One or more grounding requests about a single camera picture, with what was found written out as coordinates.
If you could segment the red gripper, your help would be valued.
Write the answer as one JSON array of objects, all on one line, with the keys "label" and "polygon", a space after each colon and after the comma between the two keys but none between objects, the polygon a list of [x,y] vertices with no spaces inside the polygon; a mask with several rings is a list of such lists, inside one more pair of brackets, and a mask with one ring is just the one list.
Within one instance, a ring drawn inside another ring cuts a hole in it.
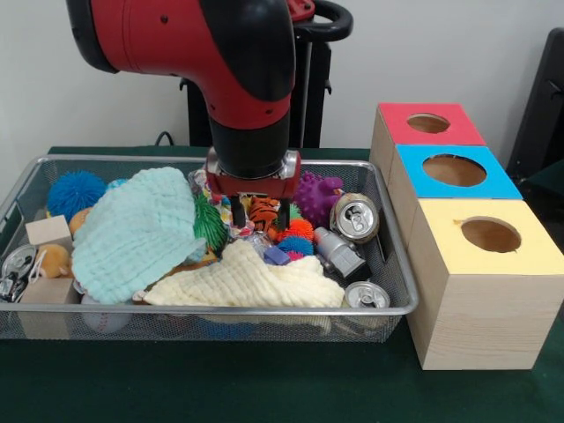
[{"label": "red gripper", "polygon": [[[282,160],[282,168],[262,178],[244,179],[225,172],[219,164],[217,153],[211,147],[204,164],[206,181],[214,194],[230,197],[233,225],[245,226],[245,210],[239,195],[266,196],[292,199],[301,178],[301,156],[288,150]],[[277,216],[277,229],[286,230],[290,225],[290,200],[281,200]]]}]

